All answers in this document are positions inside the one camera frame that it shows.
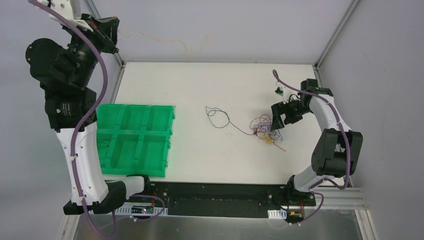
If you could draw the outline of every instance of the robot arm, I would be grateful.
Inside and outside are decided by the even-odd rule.
[[[339,113],[334,104],[331,90],[318,87],[317,80],[307,79],[303,81],[301,90],[323,97]],[[313,113],[322,132],[312,153],[311,165],[303,172],[291,176],[282,191],[284,202],[293,205],[306,200],[310,196],[311,190],[319,186],[323,180],[341,178],[346,175],[346,161],[348,158],[339,123],[341,123],[346,133],[350,146],[350,175],[355,172],[363,141],[360,132],[352,131],[341,117],[339,121],[337,120],[333,110],[324,100],[304,93],[299,95],[300,98],[298,100],[279,102],[271,106],[273,115],[272,130],[281,129],[287,124],[294,124],[300,121],[303,118],[303,114]]]
[[[76,0],[38,2],[54,9],[79,28],[99,53],[118,52],[118,18],[95,19],[88,14],[79,15],[79,2]],[[65,153],[72,194],[70,201],[63,207],[64,213],[82,214],[84,199],[88,210],[95,214],[105,214],[121,207],[129,196],[141,193],[145,188],[145,178],[131,176],[120,181],[104,181],[97,151],[95,111],[78,129],[75,157],[71,156],[73,132],[96,102],[96,93],[87,85],[98,59],[76,33],[64,25],[62,28],[71,34],[67,49],[51,39],[41,38],[28,46],[25,58],[30,64],[31,76],[40,82],[45,92],[44,109],[50,127],[55,130]]]

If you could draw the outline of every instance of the green storage bin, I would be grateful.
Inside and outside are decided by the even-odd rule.
[[[102,104],[97,150],[103,174],[165,177],[174,106]]]

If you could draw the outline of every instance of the aluminum frame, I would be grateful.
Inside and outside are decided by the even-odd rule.
[[[84,0],[90,14],[96,18],[101,18],[101,15],[96,8],[93,0]],[[323,87],[323,82],[320,77],[320,67],[325,61],[327,55],[331,49],[336,44],[338,38],[340,37],[343,29],[346,27],[347,22],[351,18],[352,14],[358,7],[361,0],[352,0],[349,4],[348,9],[344,13],[342,19],[337,25],[335,31],[333,32],[330,40],[328,41],[325,49],[320,55],[318,61],[312,65],[315,77],[318,80],[318,84]],[[110,99],[111,103],[114,103],[119,91],[119,87],[125,72],[126,61],[124,61],[119,53],[114,54],[114,58],[119,65],[119,73],[115,86],[113,88],[112,96]],[[347,188],[343,191],[340,191],[334,187],[318,187],[317,192],[324,194],[324,204],[322,209],[342,209],[342,210],[355,210],[356,217],[358,220],[359,228],[364,240],[378,240],[376,230],[374,227],[374,222],[371,218],[369,211],[369,206],[364,194],[364,191],[361,188]],[[316,196],[317,204],[320,203],[321,197]],[[305,207],[306,209],[314,209],[315,207]],[[58,240],[73,240],[75,232],[77,229],[78,221],[81,215],[67,215],[64,218],[60,233],[57,237]]]

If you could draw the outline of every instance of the white wall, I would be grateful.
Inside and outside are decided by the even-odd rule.
[[[27,46],[70,35],[26,0],[0,3],[0,239],[55,239],[70,199],[65,157],[44,112],[44,91],[30,75]],[[104,55],[113,89],[118,65]],[[99,92],[97,66],[89,86]]]
[[[126,61],[306,64],[318,60],[351,0],[94,2],[133,33],[118,35]]]
[[[423,239],[424,1],[363,0],[321,68],[363,134],[355,185],[382,240]]]

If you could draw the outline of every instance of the white platform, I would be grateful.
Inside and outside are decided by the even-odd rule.
[[[285,184],[309,166],[321,135],[311,113],[280,130],[284,140],[278,145],[286,152],[231,125],[215,128],[206,115],[205,106],[220,108],[251,133],[252,119],[271,116],[271,105],[282,100],[274,93],[273,69],[295,87],[315,78],[310,65],[129,62],[115,103],[175,106],[166,177],[152,180]],[[216,125],[225,121],[216,115]]]

